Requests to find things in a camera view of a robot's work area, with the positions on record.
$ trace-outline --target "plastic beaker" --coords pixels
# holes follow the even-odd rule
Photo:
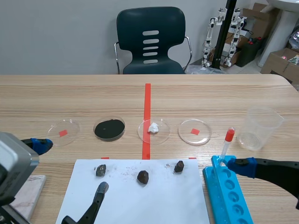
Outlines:
[[[245,123],[237,139],[244,148],[259,150],[283,121],[284,118],[271,108],[251,107],[247,111]]]

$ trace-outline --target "wooden table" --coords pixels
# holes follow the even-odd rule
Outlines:
[[[143,119],[144,85],[152,83],[152,118],[167,119],[169,139],[151,146],[152,159],[197,157],[211,223],[214,223],[202,169],[211,156],[220,154],[227,128],[242,126],[246,111],[266,105],[285,118],[266,146],[253,153],[234,139],[228,154],[299,161],[299,94],[276,75],[82,75],[0,76],[0,131],[19,139],[45,138],[58,119],[76,119],[78,138],[65,147],[53,147],[40,157],[34,174],[47,181],[31,221],[55,223],[76,159],[141,159],[142,141],[137,128]],[[103,142],[93,125],[105,116],[119,116],[125,134],[115,142]],[[206,121],[211,140],[203,146],[183,142],[178,125],[187,118]],[[298,223],[295,197],[274,184],[239,176],[254,223]]]

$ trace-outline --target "red tape line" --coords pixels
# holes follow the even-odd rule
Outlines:
[[[143,142],[142,142],[142,159],[150,160],[150,133],[148,133],[150,127],[150,95],[151,95],[151,84],[145,84],[144,94],[144,115],[143,121]]]

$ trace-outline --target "dark rock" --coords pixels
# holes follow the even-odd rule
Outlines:
[[[97,168],[97,171],[95,172],[96,176],[104,176],[106,173],[106,164],[100,165]]]
[[[139,180],[140,183],[147,184],[149,181],[149,173],[145,170],[140,171],[137,180]]]
[[[177,165],[175,166],[175,168],[174,168],[174,172],[179,173],[179,172],[182,172],[183,169],[184,169],[184,163],[183,163],[183,161],[180,160],[180,161],[177,163]]]

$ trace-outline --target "black chair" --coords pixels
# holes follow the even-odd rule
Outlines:
[[[116,45],[132,53],[132,62],[123,74],[184,74],[191,61],[192,50],[185,36],[185,16],[176,7],[133,8],[121,11],[117,16],[118,42],[114,44],[118,74]],[[169,48],[187,39],[190,59],[182,68],[168,57]]]

